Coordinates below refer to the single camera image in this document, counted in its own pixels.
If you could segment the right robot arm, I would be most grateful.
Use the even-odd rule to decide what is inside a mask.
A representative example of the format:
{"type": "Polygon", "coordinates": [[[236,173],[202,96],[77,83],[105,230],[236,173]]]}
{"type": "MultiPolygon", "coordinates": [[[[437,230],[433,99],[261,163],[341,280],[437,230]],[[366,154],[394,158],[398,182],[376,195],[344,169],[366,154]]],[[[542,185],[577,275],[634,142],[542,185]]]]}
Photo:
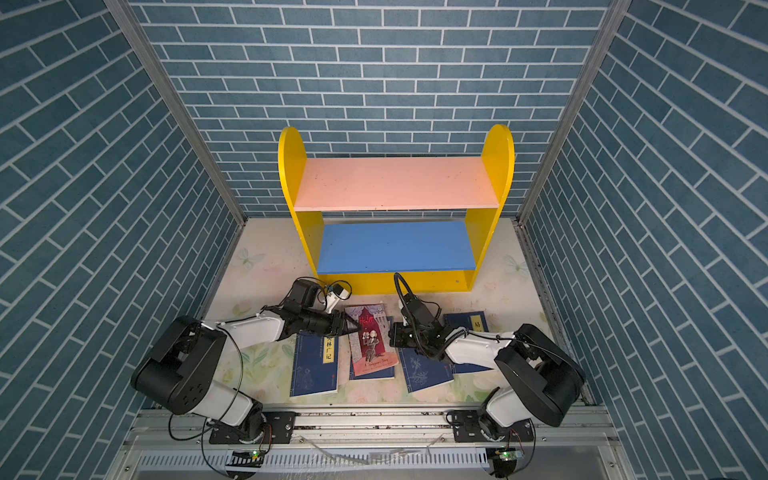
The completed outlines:
{"type": "Polygon", "coordinates": [[[390,344],[450,366],[475,365],[500,372],[503,383],[476,413],[490,441],[506,437],[523,420],[551,427],[563,422],[586,380],[583,369],[538,327],[514,332],[477,332],[441,321],[418,297],[399,300],[403,320],[390,328],[390,344]]]}

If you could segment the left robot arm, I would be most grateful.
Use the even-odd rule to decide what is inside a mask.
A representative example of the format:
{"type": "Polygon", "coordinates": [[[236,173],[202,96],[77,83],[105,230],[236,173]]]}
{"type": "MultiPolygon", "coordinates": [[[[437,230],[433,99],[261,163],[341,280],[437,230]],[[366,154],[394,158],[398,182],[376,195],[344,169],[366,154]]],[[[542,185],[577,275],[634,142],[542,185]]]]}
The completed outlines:
{"type": "Polygon", "coordinates": [[[136,367],[131,386],[174,415],[192,413],[231,429],[241,443],[264,436],[263,406],[236,387],[214,379],[223,354],[256,344],[279,342],[301,332],[340,337],[360,330],[342,311],[267,306],[258,314],[207,324],[176,318],[136,367]]]}

